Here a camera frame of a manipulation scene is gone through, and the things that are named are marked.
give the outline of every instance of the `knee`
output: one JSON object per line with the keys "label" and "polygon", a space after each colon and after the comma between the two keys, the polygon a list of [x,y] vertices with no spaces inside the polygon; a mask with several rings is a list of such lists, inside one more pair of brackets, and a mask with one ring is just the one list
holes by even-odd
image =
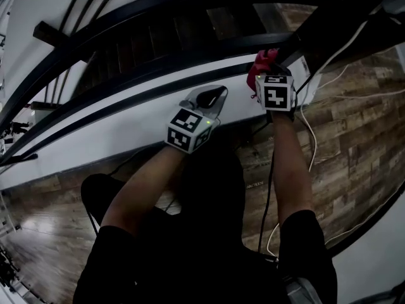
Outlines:
{"label": "knee", "polygon": [[105,174],[94,174],[84,179],[80,192],[82,194],[82,201],[85,205],[90,198],[95,195],[96,191],[103,185],[103,182],[105,182],[108,177],[109,176]]}

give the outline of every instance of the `black curved edge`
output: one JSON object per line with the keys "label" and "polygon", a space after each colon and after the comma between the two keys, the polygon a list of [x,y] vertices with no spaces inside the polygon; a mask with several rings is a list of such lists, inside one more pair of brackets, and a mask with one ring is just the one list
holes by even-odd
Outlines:
{"label": "black curved edge", "polygon": [[66,127],[52,134],[51,136],[43,139],[41,142],[37,143],[35,146],[24,152],[21,157],[28,157],[35,152],[38,152],[42,148],[56,142],[58,139],[67,136],[75,132],[76,130],[82,129],[85,126],[93,124],[99,120],[102,120],[108,116],[112,116],[116,113],[124,111],[126,109],[132,108],[137,105],[141,105],[148,101],[167,96],[168,94],[173,94],[174,92],[182,91],[194,86],[201,84],[206,84],[208,82],[225,79],[229,77],[234,77],[237,75],[246,74],[253,63],[245,63],[240,65],[228,66],[226,68],[221,68],[218,70],[213,70],[210,72],[205,72],[191,77],[187,77],[181,80],[170,82],[168,84],[161,85],[159,87],[140,92],[132,97],[121,100],[115,104],[107,106],[101,110],[98,110]]}
{"label": "black curved edge", "polygon": [[137,66],[134,71],[103,82],[54,110],[7,150],[4,156],[0,158],[0,165],[52,126],[72,114],[125,89],[186,68],[223,60],[231,56],[257,53],[260,49],[280,48],[287,43],[290,45],[298,44],[299,41],[291,33],[253,35],[220,41],[199,51],[180,52]]}
{"label": "black curved edge", "polygon": [[405,191],[405,181],[399,186],[396,193],[394,193],[391,198],[381,207],[373,216],[371,216],[363,225],[359,226],[354,232],[344,238],[341,242],[332,246],[328,249],[331,257],[334,257],[346,250],[353,243],[355,243],[359,238],[364,236],[391,208],[393,204],[398,200],[398,198]]}
{"label": "black curved edge", "polygon": [[122,30],[122,25],[137,17],[173,16],[188,7],[205,9],[232,3],[296,3],[318,6],[324,0],[135,0],[100,17],[72,35],[66,43],[47,55],[23,80],[0,113],[0,131],[39,91],[59,74],[76,64],[84,54]]}

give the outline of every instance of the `person's left arm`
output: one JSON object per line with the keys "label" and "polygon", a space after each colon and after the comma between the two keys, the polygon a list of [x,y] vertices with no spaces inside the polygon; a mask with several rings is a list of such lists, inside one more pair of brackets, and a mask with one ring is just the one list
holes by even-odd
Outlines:
{"label": "person's left arm", "polygon": [[185,156],[166,146],[145,163],[115,196],[101,227],[119,227],[136,236],[142,219],[153,209]]}

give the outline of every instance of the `staircase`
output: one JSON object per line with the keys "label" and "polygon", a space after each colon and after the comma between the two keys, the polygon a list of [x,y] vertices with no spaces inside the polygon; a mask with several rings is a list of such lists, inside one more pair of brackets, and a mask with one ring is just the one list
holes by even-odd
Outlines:
{"label": "staircase", "polygon": [[188,9],[174,18],[134,20],[93,54],[72,97],[156,58],[204,49],[223,39],[288,31],[280,10],[271,3]]}

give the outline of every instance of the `red glove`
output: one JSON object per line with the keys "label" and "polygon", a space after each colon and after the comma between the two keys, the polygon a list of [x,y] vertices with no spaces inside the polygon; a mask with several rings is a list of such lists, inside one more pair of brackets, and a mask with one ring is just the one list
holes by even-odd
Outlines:
{"label": "red glove", "polygon": [[254,65],[247,74],[247,85],[256,92],[256,76],[262,73],[271,73],[270,65],[275,63],[278,50],[269,49],[267,51],[260,51],[254,60]]}

